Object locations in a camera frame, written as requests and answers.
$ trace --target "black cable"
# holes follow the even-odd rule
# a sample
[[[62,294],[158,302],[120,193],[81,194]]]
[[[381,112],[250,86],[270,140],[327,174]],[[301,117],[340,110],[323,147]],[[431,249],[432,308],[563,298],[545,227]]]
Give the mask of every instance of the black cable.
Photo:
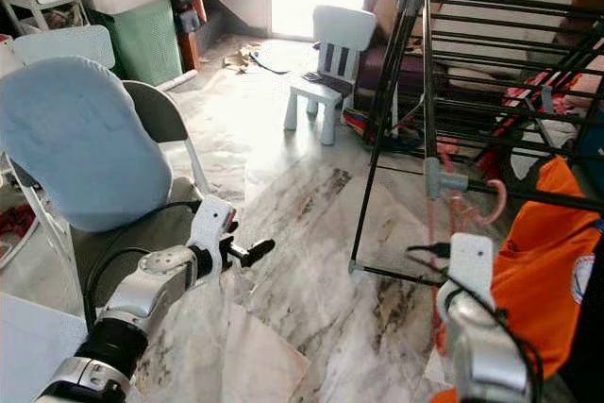
[[[413,255],[408,254],[407,257],[409,258],[409,260],[422,264],[422,265],[426,266],[427,268],[429,268],[431,271],[434,271],[435,273],[438,273],[441,276],[443,276],[443,277],[447,278],[448,280],[450,280],[451,282],[453,282],[455,285],[460,287],[463,291],[468,293],[468,295],[470,297],[472,297],[472,299],[474,299],[485,311],[487,311],[487,313],[489,313],[493,317],[495,322],[506,332],[506,334],[508,334],[510,336],[510,338],[512,339],[512,341],[518,348],[518,353],[520,354],[522,361],[527,366],[528,375],[530,378],[530,386],[533,390],[531,401],[533,403],[540,403],[541,395],[543,392],[543,386],[544,386],[544,363],[543,363],[543,359],[542,359],[541,355],[539,354],[539,351],[537,350],[537,348],[533,344],[528,342],[527,340],[517,337],[510,330],[508,325],[506,325],[501,320],[501,318],[499,316],[497,316],[495,311],[493,311],[493,309],[491,309],[489,307],[489,305],[486,302],[484,302],[484,300],[478,294],[476,294],[473,290],[466,287],[464,284],[459,282],[454,277],[450,276],[447,273],[447,271],[444,271],[443,269],[439,268],[438,266],[433,265],[429,261],[424,261],[424,260],[418,259],[418,258],[414,257]],[[530,360],[530,358],[527,354],[527,349],[534,356],[534,366],[537,368],[536,372],[533,367],[533,361]]]
[[[96,287],[98,286],[99,279],[101,276],[103,276],[105,270],[110,264],[113,263],[115,259],[130,252],[137,252],[142,255],[147,255],[150,253],[149,250],[142,249],[140,247],[127,247],[125,249],[118,250],[114,254],[106,256],[104,260],[98,261],[97,263],[100,264],[96,268],[95,273],[90,274],[90,277],[92,277],[90,280],[90,286],[87,285],[86,293],[84,293],[84,316],[86,317],[86,327],[88,328],[89,332],[91,332],[92,327],[96,322]]]
[[[108,252],[111,250],[113,245],[122,236],[122,234],[124,234],[127,230],[129,230],[135,224],[143,222],[143,221],[149,219],[150,217],[153,217],[154,215],[158,214],[159,212],[167,210],[169,208],[173,208],[173,207],[189,207],[191,209],[191,211],[193,213],[195,213],[199,209],[200,205],[201,205],[201,200],[177,201],[177,202],[167,203],[165,205],[162,205],[161,207],[155,208],[154,210],[147,212],[145,215],[143,215],[142,217],[140,217],[133,223],[120,227],[120,229],[115,233],[113,238],[111,238],[111,240],[109,241],[109,244],[105,248],[103,257],[105,257],[108,254]],[[96,280],[97,283],[94,284],[94,287],[96,287],[96,285],[98,284],[98,279],[100,278],[100,275],[102,274],[102,272],[107,268],[107,266],[109,266],[109,264],[115,258],[117,258],[120,255],[122,255],[122,251],[117,251],[115,254],[111,254],[111,255],[107,256],[105,260],[97,261],[94,264],[94,266],[92,267],[92,270],[90,271],[90,273],[88,274],[86,283],[84,285],[84,288],[82,289],[83,290],[82,297],[84,299],[84,316],[86,317],[86,326],[88,327],[89,332],[90,332],[92,326],[94,325],[94,322],[96,321],[96,307],[95,307],[95,303],[93,301],[93,296],[91,299],[92,282],[94,280]]]

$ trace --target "black drying rack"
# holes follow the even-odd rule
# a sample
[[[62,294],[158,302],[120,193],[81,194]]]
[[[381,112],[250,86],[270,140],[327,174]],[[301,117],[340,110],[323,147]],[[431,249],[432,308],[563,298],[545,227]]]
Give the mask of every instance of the black drying rack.
[[[530,0],[395,1],[397,14],[394,32],[388,42],[374,103],[363,133],[363,140],[373,146],[373,151],[350,260],[350,271],[359,269],[416,283],[440,285],[440,282],[426,280],[419,276],[366,266],[357,260],[376,170],[387,169],[417,174],[414,171],[381,165],[379,161],[380,154],[385,151],[384,139],[392,129],[392,100],[396,93],[401,61],[407,55],[417,55],[409,50],[410,40],[422,42],[424,93],[419,98],[403,96],[405,108],[403,112],[400,112],[401,108],[398,110],[403,114],[403,121],[409,120],[412,115],[413,121],[423,126],[423,149],[407,151],[405,154],[424,159],[425,173],[427,162],[434,163],[439,159],[438,143],[451,143],[451,139],[456,141],[460,151],[450,155],[450,158],[460,163],[476,163],[485,153],[497,148],[504,148],[511,155],[534,158],[537,157],[534,155],[535,152],[540,153],[539,158],[560,155],[566,157],[571,164],[586,160],[604,160],[604,156],[584,155],[579,151],[590,128],[604,127],[604,123],[596,120],[600,102],[604,99],[604,77],[596,93],[575,92],[566,88],[569,81],[578,74],[604,76],[604,72],[586,69],[596,56],[604,54],[602,45],[604,10]],[[435,5],[445,12],[432,13],[432,7]],[[446,5],[455,6],[450,9],[458,11],[459,14],[447,13],[444,8]],[[508,14],[522,14],[527,20],[510,21],[506,19]],[[423,35],[415,36],[412,35],[412,30],[420,15],[423,18]],[[434,20],[439,22],[436,28]],[[573,27],[571,25],[574,20],[591,24],[591,27],[583,29]],[[458,23],[466,23],[467,30],[456,31],[455,27],[446,27],[447,24]],[[471,26],[475,24],[487,25],[497,33],[472,33],[473,30],[477,30],[476,27]],[[531,31],[542,32],[542,37],[545,33],[546,40],[526,38]],[[564,43],[567,39],[572,39],[574,43]],[[484,53],[478,53],[477,49],[483,49]],[[506,55],[511,51],[524,53],[527,58],[516,59],[498,55]],[[444,65],[455,63],[455,66],[469,68],[493,68],[495,73],[497,70],[505,69],[507,75],[495,79],[451,75],[439,69],[441,63]],[[534,76],[538,72],[546,72],[540,85],[529,85],[524,82],[527,77]],[[503,90],[507,88],[525,90],[521,96],[511,97],[502,92],[462,90],[456,82],[471,83],[474,87],[496,86]],[[589,98],[592,100],[591,107],[584,117],[559,115],[551,109],[541,109],[544,103],[548,107],[551,104],[551,96],[558,93]],[[503,106],[502,99],[507,99],[510,104]],[[543,127],[543,120],[555,120],[573,125],[577,129],[574,144],[570,147],[555,146]],[[539,134],[541,141],[529,142],[511,137],[511,134],[494,135],[502,125],[506,125],[509,131],[520,133],[528,129],[534,130]],[[430,186],[433,181],[432,178],[428,179],[430,181],[427,181],[427,195],[430,196]],[[467,178],[466,190],[496,193],[494,188],[487,186],[486,181],[472,178]],[[508,187],[508,196],[574,209],[604,212],[604,203],[597,199],[549,193],[528,187]],[[431,197],[438,197],[438,193],[432,192]]]

